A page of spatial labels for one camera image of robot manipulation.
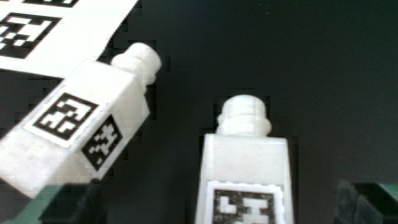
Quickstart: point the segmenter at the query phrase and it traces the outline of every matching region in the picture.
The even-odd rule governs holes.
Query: white plastic piece
[[[204,139],[195,224],[293,224],[287,144],[268,132],[262,102],[239,95]]]
[[[142,78],[159,69],[143,44],[131,45],[134,54],[124,65],[143,69],[129,72],[85,61],[0,141],[0,178],[28,197],[47,184],[87,183],[108,171],[149,115]]]

